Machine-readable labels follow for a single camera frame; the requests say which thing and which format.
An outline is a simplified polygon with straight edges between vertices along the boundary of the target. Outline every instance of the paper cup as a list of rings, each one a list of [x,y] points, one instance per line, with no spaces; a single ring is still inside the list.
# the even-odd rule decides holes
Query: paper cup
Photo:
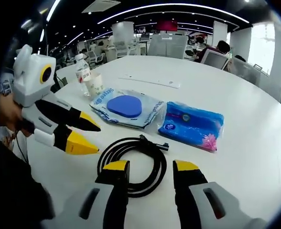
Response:
[[[87,86],[91,98],[95,98],[104,90],[101,74],[92,73],[91,76],[84,78],[83,82]]]

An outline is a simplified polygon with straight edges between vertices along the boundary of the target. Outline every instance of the cable connector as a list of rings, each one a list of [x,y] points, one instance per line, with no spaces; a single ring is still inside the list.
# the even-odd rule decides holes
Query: cable connector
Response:
[[[148,139],[144,136],[144,135],[140,135],[140,139],[141,140],[146,140],[148,141]],[[157,148],[161,149],[161,150],[164,150],[164,151],[168,151],[169,150],[169,144],[168,143],[164,143],[163,145],[160,145],[160,144],[156,144],[156,143],[153,143]]]

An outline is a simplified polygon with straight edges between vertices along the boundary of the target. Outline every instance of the hand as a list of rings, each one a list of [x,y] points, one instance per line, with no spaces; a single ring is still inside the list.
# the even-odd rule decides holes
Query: hand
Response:
[[[0,94],[0,126],[6,126],[9,130],[16,132],[16,126],[22,121],[22,107],[13,101],[13,93],[3,96]],[[21,129],[22,133],[28,137],[28,131]]]

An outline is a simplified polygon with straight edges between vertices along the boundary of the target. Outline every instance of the water bottle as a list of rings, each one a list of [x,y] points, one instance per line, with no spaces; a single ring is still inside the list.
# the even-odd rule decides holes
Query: water bottle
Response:
[[[76,63],[76,76],[78,79],[78,82],[80,83],[80,89],[82,91],[82,93],[85,96],[89,96],[90,93],[85,85],[85,83],[83,82],[84,78],[87,76],[90,76],[90,67],[89,64],[83,59],[84,54],[78,54],[75,56],[75,60],[77,61]]]

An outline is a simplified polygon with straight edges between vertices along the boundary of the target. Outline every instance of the white table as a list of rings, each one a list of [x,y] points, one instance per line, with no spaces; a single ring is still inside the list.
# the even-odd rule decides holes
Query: white table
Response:
[[[165,153],[168,168],[162,183],[150,195],[130,199],[125,228],[174,229],[180,227],[174,203],[172,161],[197,164],[208,181],[216,181],[238,198],[242,211],[251,217],[270,220],[281,207],[281,104],[261,89],[230,73],[200,63],[155,57],[127,56],[95,69],[106,86],[134,89],[164,101],[180,101],[187,105],[221,113],[225,117],[224,134],[214,154],[188,146],[157,134],[149,126],[145,135],[156,143],[168,142]],[[169,79],[181,83],[180,89],[118,79],[133,76],[144,79]],[[76,89],[77,81],[56,95],[77,109],[90,114],[102,131],[83,132],[97,144],[101,152],[115,140],[138,136],[143,131],[102,121]],[[100,155],[70,156],[28,139],[29,160],[34,178],[50,192],[56,213],[75,191],[96,178]],[[153,162],[147,156],[131,153],[130,180],[143,181]]]

